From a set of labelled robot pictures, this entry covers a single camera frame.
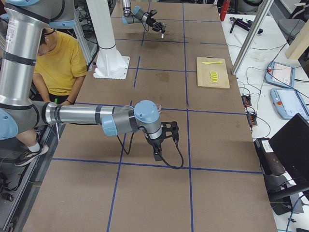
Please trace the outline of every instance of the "yellow knife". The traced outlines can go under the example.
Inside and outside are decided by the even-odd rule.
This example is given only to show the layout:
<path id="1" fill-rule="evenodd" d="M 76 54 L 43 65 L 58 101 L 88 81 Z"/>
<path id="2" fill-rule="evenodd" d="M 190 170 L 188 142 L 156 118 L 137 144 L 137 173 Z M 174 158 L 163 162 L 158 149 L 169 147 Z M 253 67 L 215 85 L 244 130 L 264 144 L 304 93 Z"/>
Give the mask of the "yellow knife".
<path id="1" fill-rule="evenodd" d="M 222 61 L 203 61 L 202 64 L 223 64 Z"/>

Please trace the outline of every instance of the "sneaker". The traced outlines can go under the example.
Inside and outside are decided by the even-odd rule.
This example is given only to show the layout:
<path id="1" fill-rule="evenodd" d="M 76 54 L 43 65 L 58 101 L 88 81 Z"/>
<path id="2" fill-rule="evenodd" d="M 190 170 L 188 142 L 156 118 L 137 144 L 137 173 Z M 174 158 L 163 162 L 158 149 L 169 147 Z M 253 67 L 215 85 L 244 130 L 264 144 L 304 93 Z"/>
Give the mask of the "sneaker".
<path id="1" fill-rule="evenodd" d="M 43 155 L 48 151 L 47 145 L 40 145 L 40 149 L 37 152 L 26 151 L 15 161 L 15 166 L 25 166 L 26 164 L 33 161 L 37 156 Z"/>

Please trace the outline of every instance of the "wooden cutting board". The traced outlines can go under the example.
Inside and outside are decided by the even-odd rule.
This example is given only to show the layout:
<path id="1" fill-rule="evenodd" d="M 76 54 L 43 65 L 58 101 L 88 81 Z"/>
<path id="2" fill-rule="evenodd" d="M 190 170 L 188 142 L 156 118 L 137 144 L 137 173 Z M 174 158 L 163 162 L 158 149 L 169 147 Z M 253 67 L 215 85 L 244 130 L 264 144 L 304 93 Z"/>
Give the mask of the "wooden cutting board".
<path id="1" fill-rule="evenodd" d="M 221 61 L 222 64 L 203 64 L 202 62 Z M 218 73 L 218 82 L 211 81 L 211 71 Z M 197 57 L 197 86 L 212 88 L 230 88 L 225 59 Z"/>

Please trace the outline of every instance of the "person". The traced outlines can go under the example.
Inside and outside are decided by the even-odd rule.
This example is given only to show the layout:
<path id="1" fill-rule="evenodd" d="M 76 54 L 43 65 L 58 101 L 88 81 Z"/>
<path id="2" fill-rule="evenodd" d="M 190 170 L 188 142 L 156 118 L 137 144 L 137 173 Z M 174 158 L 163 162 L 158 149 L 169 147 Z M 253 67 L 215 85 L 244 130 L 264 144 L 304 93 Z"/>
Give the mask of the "person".
<path id="1" fill-rule="evenodd" d="M 73 105 L 86 73 L 86 61 L 78 41 L 63 32 L 43 29 L 33 74 L 38 94 L 33 100 Z M 34 129 L 16 138 L 28 147 L 15 161 L 16 166 L 24 166 L 48 151 L 47 145 L 38 143 Z"/>

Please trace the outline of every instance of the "hand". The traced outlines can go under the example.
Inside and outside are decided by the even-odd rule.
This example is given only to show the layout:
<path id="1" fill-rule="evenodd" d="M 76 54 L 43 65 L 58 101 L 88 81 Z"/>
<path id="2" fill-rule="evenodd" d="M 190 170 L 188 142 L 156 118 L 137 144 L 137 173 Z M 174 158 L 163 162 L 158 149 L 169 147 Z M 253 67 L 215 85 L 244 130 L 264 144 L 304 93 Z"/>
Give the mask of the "hand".
<path id="1" fill-rule="evenodd" d="M 68 101 L 64 101 L 61 103 L 61 105 L 70 105 L 70 103 Z"/>

